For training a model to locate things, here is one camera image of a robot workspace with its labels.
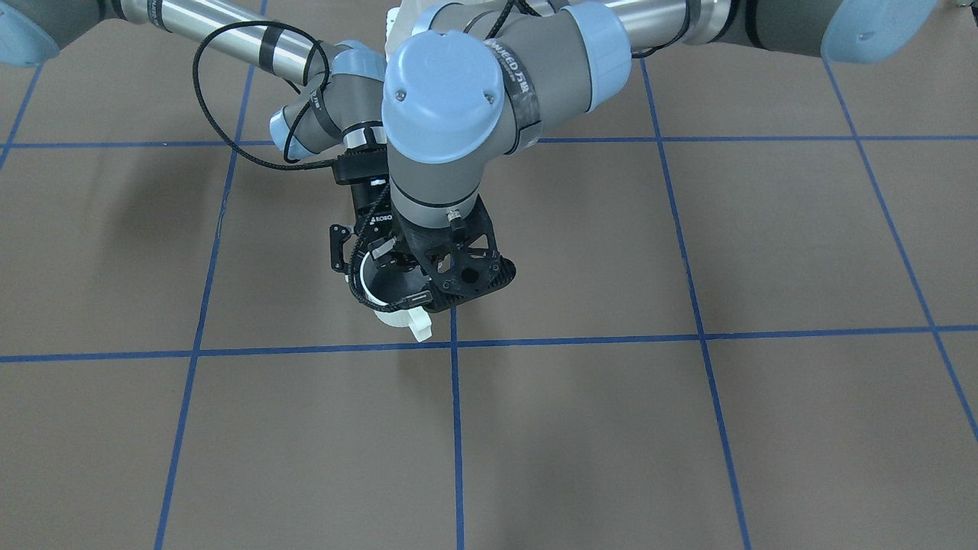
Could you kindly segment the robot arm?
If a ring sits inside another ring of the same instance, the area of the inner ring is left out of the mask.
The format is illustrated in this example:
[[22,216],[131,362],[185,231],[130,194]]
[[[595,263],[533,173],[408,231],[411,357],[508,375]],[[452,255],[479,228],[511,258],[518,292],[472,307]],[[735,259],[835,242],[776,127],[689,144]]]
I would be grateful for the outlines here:
[[[333,269],[356,273],[367,244],[387,236],[391,226],[380,112],[384,58],[362,43],[328,43],[229,1],[4,1],[2,62],[42,66],[106,21],[150,25],[196,43],[196,101],[211,129],[241,159],[278,171],[331,168],[336,182],[357,189],[355,222],[333,226],[329,245]],[[293,104],[279,108],[269,122],[279,161],[248,153],[216,121],[200,83],[200,63],[209,51],[293,87]]]
[[933,1],[404,1],[387,34],[382,122],[389,199],[416,257],[478,236],[490,160],[594,111],[633,61],[678,44],[730,43],[877,63]]

